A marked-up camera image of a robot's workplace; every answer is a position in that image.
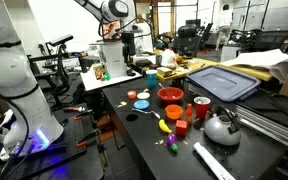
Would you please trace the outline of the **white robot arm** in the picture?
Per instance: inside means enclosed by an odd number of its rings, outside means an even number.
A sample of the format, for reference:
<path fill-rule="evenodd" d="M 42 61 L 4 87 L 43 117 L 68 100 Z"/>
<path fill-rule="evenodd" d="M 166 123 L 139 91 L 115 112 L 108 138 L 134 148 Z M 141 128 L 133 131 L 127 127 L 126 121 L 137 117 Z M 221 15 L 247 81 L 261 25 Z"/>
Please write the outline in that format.
<path fill-rule="evenodd" d="M 0 0 L 0 98 L 11 116 L 0 123 L 0 159 L 46 150 L 64 132 L 29 66 L 4 0 Z"/>

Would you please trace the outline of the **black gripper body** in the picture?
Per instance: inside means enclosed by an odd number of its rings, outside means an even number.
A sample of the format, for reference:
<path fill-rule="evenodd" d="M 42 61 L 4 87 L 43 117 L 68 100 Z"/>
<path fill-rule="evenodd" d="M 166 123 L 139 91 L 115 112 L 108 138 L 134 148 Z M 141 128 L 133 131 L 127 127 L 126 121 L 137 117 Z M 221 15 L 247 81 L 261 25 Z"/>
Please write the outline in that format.
<path fill-rule="evenodd" d="M 132 60 L 130 60 L 129 57 L 136 54 L 134 34 L 132 32 L 123 32 L 121 34 L 121 40 L 123 43 L 122 54 L 124 57 L 124 62 L 132 63 Z"/>

